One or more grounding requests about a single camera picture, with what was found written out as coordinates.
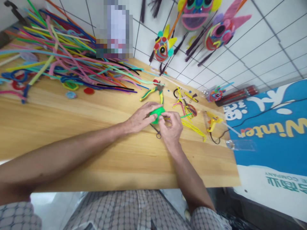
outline left hand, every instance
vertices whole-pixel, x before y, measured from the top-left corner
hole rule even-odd
[[[156,102],[147,102],[142,105],[127,121],[124,122],[125,128],[130,133],[137,133],[150,123],[157,119],[157,115],[153,114],[147,117],[152,111],[162,107],[163,104]]]

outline hand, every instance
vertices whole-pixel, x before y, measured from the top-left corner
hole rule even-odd
[[[160,132],[164,143],[167,148],[176,147],[179,145],[179,138],[183,130],[181,117],[177,112],[164,112],[161,115],[170,118],[170,120],[166,121],[171,123],[171,126],[166,126],[164,118],[159,117]]]
[[[156,102],[147,102],[142,105],[127,121],[124,122],[126,130],[129,133],[137,133],[141,131],[157,119],[156,114],[149,117],[147,117],[147,115],[162,106],[163,104],[158,104]]]

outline blue poster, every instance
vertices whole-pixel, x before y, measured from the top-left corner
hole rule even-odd
[[[245,120],[235,130],[255,144],[255,151],[234,151],[242,183],[235,191],[306,222],[307,80],[240,100],[224,112],[231,127]]]

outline colorful mask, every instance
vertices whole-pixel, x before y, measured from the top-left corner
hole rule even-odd
[[[178,12],[184,7],[186,0],[178,3]],[[217,11],[222,0],[187,0],[182,15],[182,24],[189,31],[201,27],[211,12]]]
[[[156,38],[156,44],[154,45],[154,55],[159,62],[163,62],[171,57],[174,53],[172,48],[177,38],[170,38],[169,36],[169,25],[166,26],[164,32],[160,31],[158,37]]]
[[[208,50],[216,50],[227,45],[233,38],[235,30],[248,21],[252,15],[234,18],[242,0],[235,0],[225,14],[221,13],[214,19],[211,28],[206,32],[204,45]]]

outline green-handled pliers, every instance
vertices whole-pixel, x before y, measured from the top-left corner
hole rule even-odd
[[[155,91],[159,91],[160,94],[160,104],[164,103],[164,97],[163,97],[163,85],[157,85],[155,88],[152,88],[150,90],[147,91],[147,93],[145,93],[145,95],[140,99],[140,101],[143,101],[149,94],[155,92]]]

